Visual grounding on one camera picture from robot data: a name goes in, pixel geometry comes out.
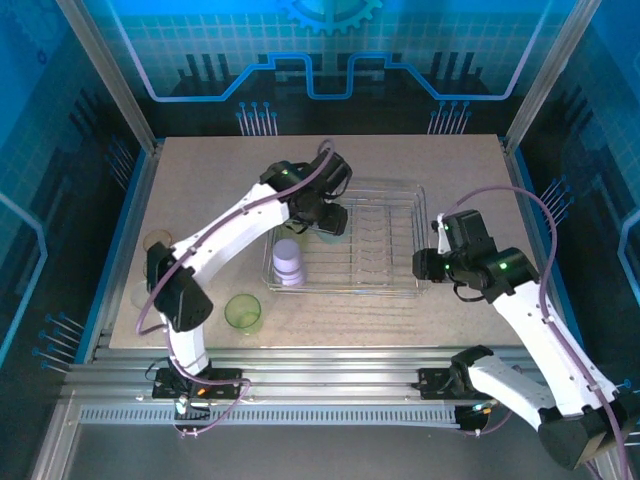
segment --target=clear plastic dish rack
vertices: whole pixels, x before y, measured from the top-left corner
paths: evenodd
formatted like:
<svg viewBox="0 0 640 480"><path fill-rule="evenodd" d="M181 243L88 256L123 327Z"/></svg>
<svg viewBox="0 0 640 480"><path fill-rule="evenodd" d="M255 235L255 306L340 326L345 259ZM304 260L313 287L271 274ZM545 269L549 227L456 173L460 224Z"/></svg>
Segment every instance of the clear plastic dish rack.
<svg viewBox="0 0 640 480"><path fill-rule="evenodd" d="M281 226L268 233L262 275L267 286L281 293L422 294L427 282L416 280L411 266L414 252L426 248L424 189L412 182L354 178L338 203L349 213L338 243L323 240L311 229L296 235ZM272 250L282 238L300 244L307 269L304 285L284 286L274 275Z"/></svg>

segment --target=gray floor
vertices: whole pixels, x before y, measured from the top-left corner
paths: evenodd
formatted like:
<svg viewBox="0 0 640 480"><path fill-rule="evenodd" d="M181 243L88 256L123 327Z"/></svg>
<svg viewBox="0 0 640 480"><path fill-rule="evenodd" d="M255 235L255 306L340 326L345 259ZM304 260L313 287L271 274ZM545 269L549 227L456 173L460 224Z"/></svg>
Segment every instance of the gray floor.
<svg viewBox="0 0 640 480"><path fill-rule="evenodd" d="M219 427L180 439L170 427L83 426L68 480L589 479L547 457L512 418L482 439L410 427Z"/></svg>

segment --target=robotic arm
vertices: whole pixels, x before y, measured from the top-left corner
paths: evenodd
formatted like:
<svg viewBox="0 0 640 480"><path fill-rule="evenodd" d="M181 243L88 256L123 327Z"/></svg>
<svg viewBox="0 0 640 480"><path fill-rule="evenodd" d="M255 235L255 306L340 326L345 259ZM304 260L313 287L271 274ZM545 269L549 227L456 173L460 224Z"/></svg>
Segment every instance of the robotic arm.
<svg viewBox="0 0 640 480"><path fill-rule="evenodd" d="M203 323L213 304L203 287L256 238L288 220L302 228L314 226L341 235L347 212L332 200L346 190L351 175L349 165L332 149L319 153L311 164L275 163L234 207L210 225L171 248L157 243L148 250L148 289L157 291L166 281L154 305L169 329L172 361L191 378L174 372L187 391L201 390L198 379L239 378L213 376L203 335ZM344 188L336 193L341 185ZM557 321L559 316L548 298L549 315L545 318L538 303L538 273L526 256L515 248L498 252L477 211L446 218L439 215L434 223L438 248L415 253L414 275L433 282L448 279L456 294L461 285L481 292L482 297L471 300L486 300L498 310L548 384L539 385L515 372L490 349L478 346L452 358L450 374L456 395L464 398L481 392L505 404L538 432L549 454L570 469L614 444L605 409L613 411L622 434L628 435L640 418L640 399L618 392L593 365L564 324ZM581 373L567 348L586 366L595 385Z"/></svg>
<svg viewBox="0 0 640 480"><path fill-rule="evenodd" d="M245 210L250 204L255 205L257 201L274 197L278 192L301 183L321 166L328 152L332 157L307 186ZM333 235L344 233L347 211L331 201L340 196L341 193L335 193L340 185L344 185L344 192L351 175L352 170L344 159L330 150L321 152L311 164L291 164L287 161L274 163L242 200L211 224L171 248L158 242L148 250L147 287L150 291L156 288L177 259L192 252L154 301L163 323L169 327L175 361L187 373L204 378L209 368L203 323L213 311L213 303L203 287L225 263L256 238L287 220L292 220L302 228L315 226ZM237 210L241 210L242 214L228 222L222 221ZM196 249L194 245L198 240L217 224L220 224L219 228Z"/></svg>
<svg viewBox="0 0 640 480"><path fill-rule="evenodd" d="M615 443L596 388L611 406L623 435L628 435L640 418L640 400L618 392L589 360L548 297L550 315L544 318L538 273L526 256L516 248L498 252L475 210L447 218L439 215L434 229L439 234L438 248L414 255L416 277L435 282L448 277L456 287L466 285L481 292L480 299L492 304L515 330L548 385L515 372L490 349L478 346L452 358L450 373L456 394L465 397L481 392L500 401L527 421L554 460L569 469ZM566 345L587 367L596 388L567 354Z"/></svg>

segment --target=table surface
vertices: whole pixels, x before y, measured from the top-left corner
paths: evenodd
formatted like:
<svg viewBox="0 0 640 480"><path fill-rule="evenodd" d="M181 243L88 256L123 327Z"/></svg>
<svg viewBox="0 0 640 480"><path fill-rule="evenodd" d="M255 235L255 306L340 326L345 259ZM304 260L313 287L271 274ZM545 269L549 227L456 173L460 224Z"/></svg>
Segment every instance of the table surface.
<svg viewBox="0 0 640 480"><path fill-rule="evenodd" d="M190 137L164 144L136 250L111 337L111 348L164 346L161 333L136 336L139 310L133 287L144 281L144 237L156 229L173 241L200 230L235 204L278 160L311 161L324 137ZM336 150L354 176L412 180L427 195L429 221L469 191L510 184L494 135L337 136ZM490 192L467 202L478 209L498 249L517 246L533 259L516 199ZM431 244L436 242L430 237ZM271 292L261 280L263 237L227 263L205 288L214 311L205 323L208 347L375 347L520 345L507 322L486 303L460 302L451 285L430 285L414 299L355 295L287 295ZM233 331L224 320L227 301L255 295L264 326L252 336ZM146 326L159 321L154 311Z"/></svg>

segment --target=glass panel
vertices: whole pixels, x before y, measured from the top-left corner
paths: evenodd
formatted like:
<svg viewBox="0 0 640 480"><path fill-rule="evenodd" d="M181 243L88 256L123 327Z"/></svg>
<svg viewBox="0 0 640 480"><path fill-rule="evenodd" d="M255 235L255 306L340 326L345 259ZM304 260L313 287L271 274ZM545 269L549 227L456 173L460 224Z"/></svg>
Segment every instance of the glass panel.
<svg viewBox="0 0 640 480"><path fill-rule="evenodd" d="M92 0L158 136L504 134L573 0Z"/></svg>
<svg viewBox="0 0 640 480"><path fill-rule="evenodd" d="M521 149L585 347L640 388L640 5L602 2Z"/></svg>
<svg viewBox="0 0 640 480"><path fill-rule="evenodd" d="M0 7L0 476L28 478L139 147L55 2Z"/></svg>

